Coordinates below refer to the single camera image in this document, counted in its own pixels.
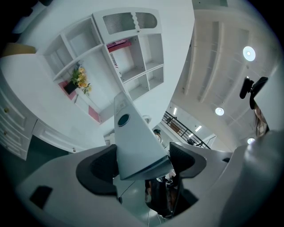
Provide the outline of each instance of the flower vase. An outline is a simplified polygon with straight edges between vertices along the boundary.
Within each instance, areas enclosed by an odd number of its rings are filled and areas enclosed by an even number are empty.
[[[67,92],[67,94],[71,94],[77,87],[78,85],[70,81],[67,85],[64,86],[64,90]]]

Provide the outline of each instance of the staircase railing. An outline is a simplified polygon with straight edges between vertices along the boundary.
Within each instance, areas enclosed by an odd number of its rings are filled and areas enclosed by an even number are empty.
[[[162,120],[181,138],[183,138],[186,143],[197,147],[210,149],[210,147],[205,142],[203,142],[197,135],[195,135],[189,128],[187,128],[170,113],[165,112]]]

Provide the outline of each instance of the drawer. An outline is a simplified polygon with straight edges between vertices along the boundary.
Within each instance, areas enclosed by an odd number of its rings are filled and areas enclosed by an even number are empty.
[[[8,141],[4,137],[0,137],[0,144],[5,147],[9,152],[12,154],[18,156],[21,159],[26,160],[27,159],[27,151],[24,151],[23,149],[19,148],[18,146],[14,145],[10,141]]]
[[[0,137],[8,139],[11,143],[26,151],[30,145],[30,140],[15,130],[1,115]]]
[[[0,87],[0,115],[21,134],[31,138],[36,117],[15,97],[5,83]]]
[[[64,136],[40,121],[36,122],[32,134],[55,147],[72,153],[88,149],[74,139]]]

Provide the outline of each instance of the recessed light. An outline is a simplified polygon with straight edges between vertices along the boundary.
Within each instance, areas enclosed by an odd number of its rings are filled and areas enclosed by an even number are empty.
[[[248,139],[248,144],[252,144],[254,141],[255,141],[254,138],[249,138],[249,139]]]
[[[219,116],[222,116],[222,115],[224,115],[224,109],[221,108],[221,107],[218,107],[218,108],[215,109],[215,113]]]
[[[200,125],[197,129],[195,129],[195,132],[198,132],[201,128],[202,126]]]
[[[253,61],[256,58],[256,53],[252,47],[245,47],[243,49],[243,55],[245,59],[247,59],[249,62]]]

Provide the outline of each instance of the cable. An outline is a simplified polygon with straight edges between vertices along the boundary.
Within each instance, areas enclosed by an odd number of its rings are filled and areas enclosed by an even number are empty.
[[[151,208],[148,211],[148,227],[149,227],[149,212],[150,212]]]
[[[158,219],[159,219],[159,221],[160,221],[160,224],[161,224],[161,220],[160,220],[160,218],[159,218],[159,214],[157,213],[157,217],[158,217]]]
[[[134,181],[131,185],[133,185],[134,183],[135,183],[135,181]],[[131,185],[130,185],[130,186],[131,186]],[[129,186],[127,189],[129,189],[130,186]],[[126,189],[123,193],[125,193],[125,192],[127,191],[127,189]],[[121,196],[123,195],[123,193],[121,194]],[[121,196],[120,196],[120,197],[121,197]]]

